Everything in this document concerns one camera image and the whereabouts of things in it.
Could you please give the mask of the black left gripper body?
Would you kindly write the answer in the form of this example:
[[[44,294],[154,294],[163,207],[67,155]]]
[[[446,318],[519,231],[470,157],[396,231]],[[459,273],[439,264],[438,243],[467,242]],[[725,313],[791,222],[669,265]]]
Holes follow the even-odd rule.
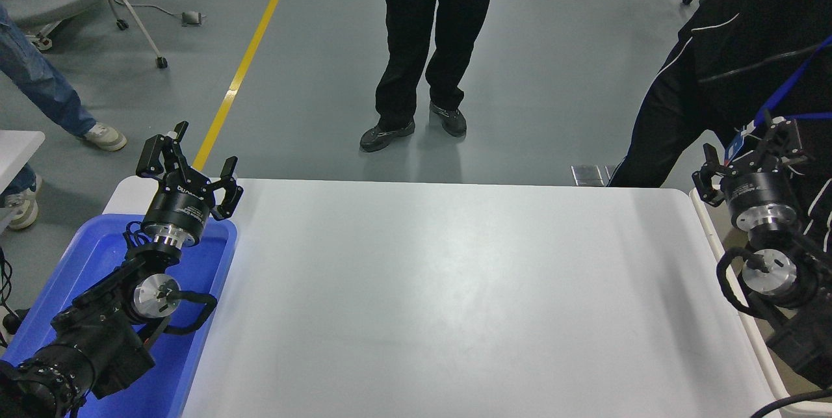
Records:
[[[152,226],[171,225],[201,237],[214,202],[202,192],[208,182],[200,173],[166,174],[146,211],[142,231],[149,234]]]

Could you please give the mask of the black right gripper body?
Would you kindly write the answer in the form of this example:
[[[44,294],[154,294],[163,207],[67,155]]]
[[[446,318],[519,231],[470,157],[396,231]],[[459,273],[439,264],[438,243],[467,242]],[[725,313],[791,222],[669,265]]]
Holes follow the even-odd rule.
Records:
[[[746,211],[757,207],[773,207],[791,218],[796,216],[796,199],[787,176],[782,172],[725,176],[723,193],[732,218],[740,218]]]

